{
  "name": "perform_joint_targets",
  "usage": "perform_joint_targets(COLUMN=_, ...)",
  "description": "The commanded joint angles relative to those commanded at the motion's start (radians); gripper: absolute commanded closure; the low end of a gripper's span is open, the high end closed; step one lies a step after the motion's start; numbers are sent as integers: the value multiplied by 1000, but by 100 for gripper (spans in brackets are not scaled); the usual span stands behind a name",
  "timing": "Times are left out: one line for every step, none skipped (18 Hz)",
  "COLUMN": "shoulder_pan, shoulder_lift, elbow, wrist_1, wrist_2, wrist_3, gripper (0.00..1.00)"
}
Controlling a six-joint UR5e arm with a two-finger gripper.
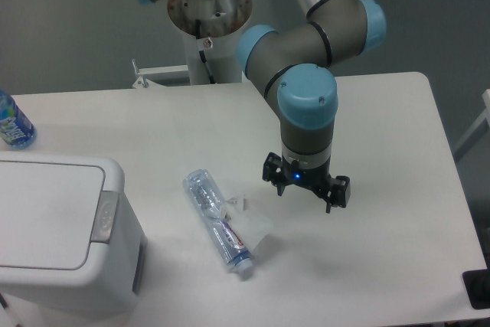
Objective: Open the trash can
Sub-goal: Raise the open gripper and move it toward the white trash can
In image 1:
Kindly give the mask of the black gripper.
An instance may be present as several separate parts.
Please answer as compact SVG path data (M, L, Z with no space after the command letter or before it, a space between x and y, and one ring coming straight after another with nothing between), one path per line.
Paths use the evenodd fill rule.
M293 167L284 158L270 152L263 163L262 179L270 182L282 195L286 186L296 185L315 193L325 202L325 212L332 208L346 208L351 196L351 181L348 176L331 177L328 159L316 168Z

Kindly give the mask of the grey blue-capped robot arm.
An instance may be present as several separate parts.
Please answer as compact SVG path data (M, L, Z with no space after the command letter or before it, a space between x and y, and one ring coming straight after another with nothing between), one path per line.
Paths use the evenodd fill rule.
M160 0L139 0L151 4ZM280 121L282 151L270 153L263 179L279 193L313 192L328 208L347 205L350 180L330 174L338 110L330 67L378 47L387 22L374 0L298 0L305 24L280 33L249 26L252 0L166 0L180 31L192 84L250 80Z

